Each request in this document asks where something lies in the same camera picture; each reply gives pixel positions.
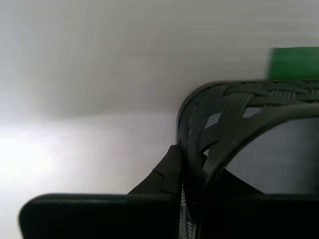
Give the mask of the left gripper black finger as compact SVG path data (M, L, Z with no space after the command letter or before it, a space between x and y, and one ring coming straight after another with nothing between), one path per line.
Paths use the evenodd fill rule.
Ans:
M201 239L317 239L317 194L264 194L222 170L201 203Z
M183 154L172 145L152 172L124 195L45 194L19 213L25 239L175 239Z

